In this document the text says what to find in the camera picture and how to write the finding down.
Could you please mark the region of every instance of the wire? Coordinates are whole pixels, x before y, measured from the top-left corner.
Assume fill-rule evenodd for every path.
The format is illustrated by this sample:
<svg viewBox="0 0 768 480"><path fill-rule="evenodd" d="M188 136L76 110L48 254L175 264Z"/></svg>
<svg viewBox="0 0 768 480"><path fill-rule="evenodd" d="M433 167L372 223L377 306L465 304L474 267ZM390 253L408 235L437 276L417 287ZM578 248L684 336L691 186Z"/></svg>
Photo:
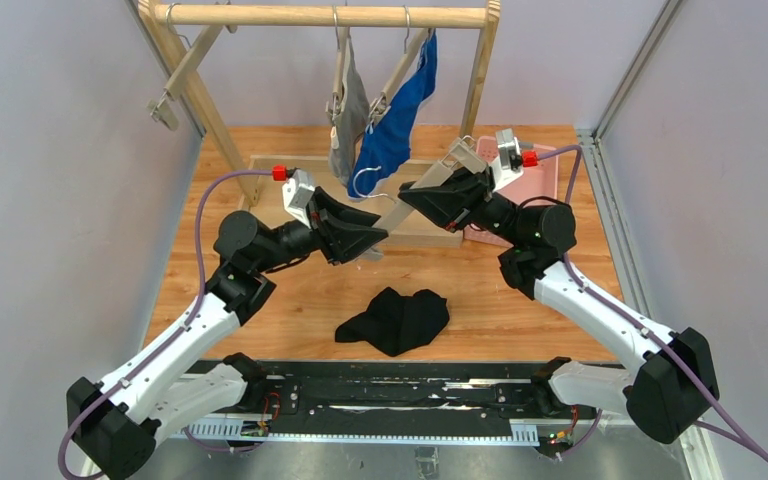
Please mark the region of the wire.
<svg viewBox="0 0 768 480"><path fill-rule="evenodd" d="M565 438L565 437L571 438L572 437L573 429L575 428L576 424L578 424L578 407L573 405L570 410L572 411L572 423L570 424L569 427L561 430L560 432L552 434L552 435L549 435L549 438L552 439L552 440L549 441L549 443L557 443L562 438Z"/></svg>
<svg viewBox="0 0 768 480"><path fill-rule="evenodd" d="M207 198L210 196L211 192L213 192L213 190L220 183L230 178L240 177L243 175L271 176L272 172L270 172L269 170L238 170L236 172L226 173L225 175L222 175L221 177L214 180L213 183L211 183L210 186L208 186L207 189L204 191L204 193L201 196L201 200L199 200L198 209L196 210L196 218L195 218L195 250L196 250L196 263L198 264L198 272L199 272L199 288L198 288L198 295L196 295L196 301L193 304L193 308L190 309L190 313L187 315L187 318L184 320L184 323L181 327L175 330L172 333L172 335L170 335L169 338L167 338L163 343L161 343L160 346L158 346L154 351L146 355L143 361L137 364L137 366L134 367L133 370L131 370L127 375L125 375L125 377L123 377L120 381L116 382L115 385L110 387L110 390L104 392L100 397L98 397L94 402L92 402L84 411L78 414L78 416L75 418L74 421L72 421L72 423L69 425L69 428L66 429L66 434L63 435L63 439L60 441L60 448L57 451L57 467L60 470L60 474L63 475L64 478L68 480L95 480L97 478L101 478L101 476L104 475L104 472L99 472L93 475L83 477L83 476L75 475L74 473L72 473L69 470L69 466L66 465L66 449L69 447L69 440L75 435L75 433L78 431L78 428L80 428L81 424L84 422L84 420L87 419L87 417L92 415L92 413L95 412L96 409L99 406L101 406L102 403L109 400L110 397L112 397L114 394L116 394L116 392L122 389L123 382L127 384L131 382L134 378L136 378L136 376L139 375L140 372L143 371L143 369L145 369L155 358L157 358L158 355L160 355L167 348L169 348L169 346L172 345L172 343L175 342L175 340L178 339L178 337L180 337L187 330L187 327L195 319L196 315L201 309L201 304L204 302L204 296L205 296L204 284L206 282L206 278L205 278L204 258L202 256L202 251L201 251L201 219L202 219L202 215L204 214L204 206L207 203Z"/></svg>
<svg viewBox="0 0 768 480"><path fill-rule="evenodd" d="M596 410L596 418L593 419L593 423L590 425L590 428L587 429L587 431L584 433L584 436L581 437L581 440L575 442L573 446L571 446L566 452L564 452L563 455L560 456L561 460L564 460L568 456L575 453L576 450L581 448L582 445L584 445L584 442L586 442L591 435L593 435L593 432L596 431L596 427L599 425L599 420L602 419L602 410Z"/></svg>
<svg viewBox="0 0 768 480"><path fill-rule="evenodd" d="M543 153L537 156L537 160L545 160L547 158L551 158L551 157L560 155L562 153L567 153L571 151L575 151L576 154L575 154L575 163L573 164L572 172L570 173L569 186L567 187L567 193L564 199L566 203L570 203L570 200L572 199L572 189L575 186L575 177L578 175L578 169L581 165L581 157L584 154L584 150L581 148L580 145L569 145L563 148L559 148L555 151ZM752 437L749 436L749 434L746 433L746 431L744 431L743 428L740 427L740 425L738 425L737 421L735 421L734 418L732 418L731 415L729 415L728 412L726 412L725 408L723 408L723 406L720 405L720 402L718 402L717 399L714 398L714 395L712 395L711 392L708 391L708 389L702 383L702 380L700 380L699 377L696 376L696 373L693 372L690 366L688 366L687 363L685 363L685 361L682 360L681 357L679 357L678 354L675 353L675 351L673 351L673 349L670 348L670 346L667 345L666 342L664 342L663 340L661 340L660 337L658 337L657 335L655 335L654 333L646 329L646 327L642 323L640 323L640 321L634 318L633 315L626 312L625 309L620 308L619 306L617 306L607 298L600 295L599 292L596 292L595 290L586 286L584 284L584 281L580 279L578 275L575 274L575 271L573 270L573 267L572 267L572 263L570 263L568 254L564 254L563 263L569 276L573 279L573 281L575 281L576 285L578 285L578 287L582 289L582 291L586 292L588 295L596 299L599 303L610 308L616 314L624 318L632 326L634 326L635 329L640 331L641 334L643 334L643 332L647 332L643 334L644 337L652 339L652 341L655 342L655 344L658 345L658 347L660 347L661 350L663 350L668 357L670 357L673 363L675 363L678 366L678 368L687 376L687 378L690 379L691 383L693 383L696 389L699 390L699 393L702 394L702 396L711 405L714 411L716 411L717 414L720 417L722 417L722 419L726 422L726 424L728 424L729 428L734 430L736 435L732 435L732 434L723 435L724 433L728 433L728 432L726 432L725 430L719 427L715 427L705 422L695 422L697 426L701 426L702 428L708 429L714 433L722 435L725 438L728 438L729 440L734 441L739 445L742 445L747 450L758 455L759 457L764 459L765 462L768 463L768 452L764 450L760 445L758 445L758 443L756 443L755 440L753 440ZM575 450L576 446L583 443L587 438L589 438L589 434L590 434L590 430L588 430L588 432L584 435L584 437L582 437L581 441L577 442L573 446L573 448L570 448L569 450L566 451L566 455L569 455L570 452Z"/></svg>

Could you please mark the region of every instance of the wooden floor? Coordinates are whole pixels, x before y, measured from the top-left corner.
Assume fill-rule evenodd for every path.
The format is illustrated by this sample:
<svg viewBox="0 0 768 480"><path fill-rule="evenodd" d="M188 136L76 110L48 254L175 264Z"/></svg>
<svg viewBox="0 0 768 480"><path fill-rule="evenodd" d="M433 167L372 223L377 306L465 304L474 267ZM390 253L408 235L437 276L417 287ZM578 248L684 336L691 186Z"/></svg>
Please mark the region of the wooden floor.
<svg viewBox="0 0 768 480"><path fill-rule="evenodd" d="M500 128L476 127L475 135L493 135ZM569 126L518 127L515 131L520 140L545 145L563 146L576 141ZM244 158L253 154L325 155L328 149L328 130L320 127L243 127L232 129L232 135ZM456 135L457 127L417 127L412 158L442 156ZM573 158L572 154L562 157L559 198L566 192ZM172 323L197 292L193 247L196 204L210 181L228 170L213 146L206 143L146 342ZM219 222L238 200L238 186L231 180L217 188L208 201L202 225L208 276L218 262L211 247ZM593 281L619 295L584 168L579 173L572 206L578 245L571 258ZM380 262L358 261L338 267L313 255L298 267L270 275L278 287L266 306L244 328L210 350L207 357L242 351L258 359L388 359L365 342L335 343L334 330L365 310L369 300L389 286L403 295L431 289L448 299L451 314L449 325L431 345L407 352L399 359L541 361L558 355L578 360L614 359L574 323L508 288L496 259L502 250L470 241L464 241L458 249L385 247L385 258Z"/></svg>

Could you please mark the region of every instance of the clothes hanger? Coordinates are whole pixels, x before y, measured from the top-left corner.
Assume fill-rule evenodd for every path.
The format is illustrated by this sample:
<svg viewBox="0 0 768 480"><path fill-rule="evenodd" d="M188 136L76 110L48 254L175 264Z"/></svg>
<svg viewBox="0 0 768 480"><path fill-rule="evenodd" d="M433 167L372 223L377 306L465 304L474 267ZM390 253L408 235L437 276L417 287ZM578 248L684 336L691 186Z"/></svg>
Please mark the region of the clothes hanger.
<svg viewBox="0 0 768 480"><path fill-rule="evenodd" d="M331 124L333 125L336 122L337 115L340 114L340 105L343 103L343 70L346 65L346 44L349 39L349 27L340 29L337 21L337 7L331 5L331 10L334 13L334 35L337 38L337 61L336 68L334 69L334 84L331 89L331 104L326 107L326 111L328 112L331 118Z"/></svg>
<svg viewBox="0 0 768 480"><path fill-rule="evenodd" d="M407 32L405 34L404 40L404 53L402 54L402 58L399 59L399 63L396 65L396 69L393 71L393 74L387 80L387 83L384 84L384 88L381 89L381 95L379 95L378 98L376 98L370 106L370 126L376 125L381 120L381 117L387 113L387 110L390 108L390 100L393 98L393 95L396 94L396 90L402 84L402 81L405 79L408 70L416 60L416 56L419 54L419 49L422 48L422 44L428 39L428 37L431 36L432 32L434 31L432 28L423 28L417 32L416 35L413 36L413 39L411 39L410 43L408 43L411 30L410 8L406 5L403 5L403 7L405 9L405 25L407 26Z"/></svg>

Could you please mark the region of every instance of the white wall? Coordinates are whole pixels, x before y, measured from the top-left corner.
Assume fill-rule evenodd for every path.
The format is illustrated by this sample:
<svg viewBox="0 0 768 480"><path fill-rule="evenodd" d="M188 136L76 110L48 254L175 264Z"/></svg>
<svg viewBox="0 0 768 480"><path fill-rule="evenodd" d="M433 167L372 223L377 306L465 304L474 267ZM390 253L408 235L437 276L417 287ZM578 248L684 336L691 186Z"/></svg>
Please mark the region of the white wall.
<svg viewBox="0 0 768 480"><path fill-rule="evenodd" d="M654 318L707 335L723 405L768 447L768 5L685 2L604 146ZM716 450L726 478L768 478Z"/></svg>
<svg viewBox="0 0 768 480"><path fill-rule="evenodd" d="M213 3L189 0L184 3ZM259 4L321 5L321 0ZM484 6L484 0L351 0L349 5ZM478 123L593 127L663 0L503 0ZM197 28L181 28L195 40ZM353 30L358 70L374 98L402 54L404 29ZM437 91L420 114L460 124L477 31L439 30ZM324 27L223 32L200 72L230 125L325 124L336 55Z"/></svg>
<svg viewBox="0 0 768 480"><path fill-rule="evenodd" d="M140 345L198 144L148 117L164 76L124 1L21 5L0 2L0 479L58 478L66 389Z"/></svg>

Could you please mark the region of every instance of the hanging clothes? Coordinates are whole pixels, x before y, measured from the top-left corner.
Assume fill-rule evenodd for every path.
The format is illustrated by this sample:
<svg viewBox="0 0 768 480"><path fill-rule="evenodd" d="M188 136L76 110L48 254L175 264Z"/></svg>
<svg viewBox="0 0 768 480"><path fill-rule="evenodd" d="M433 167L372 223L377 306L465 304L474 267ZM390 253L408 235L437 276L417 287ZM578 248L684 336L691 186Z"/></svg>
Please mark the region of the hanging clothes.
<svg viewBox="0 0 768 480"><path fill-rule="evenodd" d="M389 110L363 137L349 197L361 199L373 193L382 180L410 158L410 134L423 102L434 93L437 80L437 32L423 43L416 72L393 96Z"/></svg>
<svg viewBox="0 0 768 480"><path fill-rule="evenodd" d="M357 157L356 145L363 137L367 124L369 100L366 98L363 80L355 68L351 35L348 35L346 43L341 48L345 50L340 82L342 95L337 105L337 114L332 116L332 127L336 138L332 138L328 166L340 183L348 186Z"/></svg>

